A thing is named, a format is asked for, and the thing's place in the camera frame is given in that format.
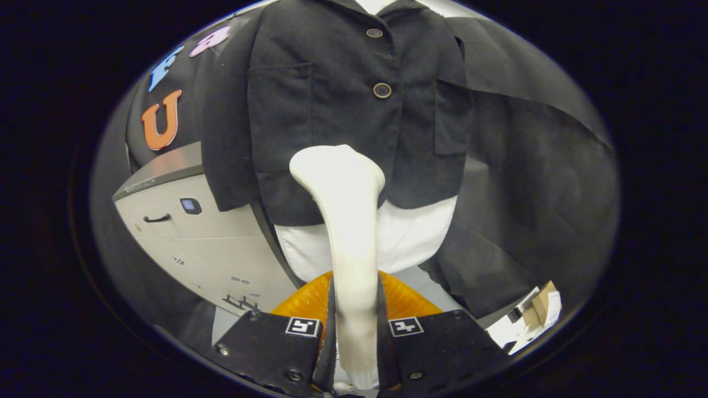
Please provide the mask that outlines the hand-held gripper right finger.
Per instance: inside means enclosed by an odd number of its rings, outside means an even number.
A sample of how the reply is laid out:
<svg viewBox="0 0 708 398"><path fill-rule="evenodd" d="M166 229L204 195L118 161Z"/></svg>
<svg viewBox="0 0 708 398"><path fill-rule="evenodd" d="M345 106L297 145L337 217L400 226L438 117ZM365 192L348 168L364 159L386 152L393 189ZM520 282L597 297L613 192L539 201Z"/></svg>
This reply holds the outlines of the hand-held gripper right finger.
<svg viewBox="0 0 708 398"><path fill-rule="evenodd" d="M455 395L503 371L511 356L463 310L443 311L379 272L381 395Z"/></svg>

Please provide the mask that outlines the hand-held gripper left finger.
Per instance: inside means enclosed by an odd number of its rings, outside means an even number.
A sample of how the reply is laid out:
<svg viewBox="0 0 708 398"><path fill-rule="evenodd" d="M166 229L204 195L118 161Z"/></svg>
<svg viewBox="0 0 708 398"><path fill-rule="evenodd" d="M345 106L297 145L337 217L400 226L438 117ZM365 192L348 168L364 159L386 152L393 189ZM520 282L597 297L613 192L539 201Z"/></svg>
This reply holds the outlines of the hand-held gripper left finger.
<svg viewBox="0 0 708 398"><path fill-rule="evenodd" d="M249 310L213 345L214 363L285 396L333 390L337 356L333 273L320 275L275 310Z"/></svg>

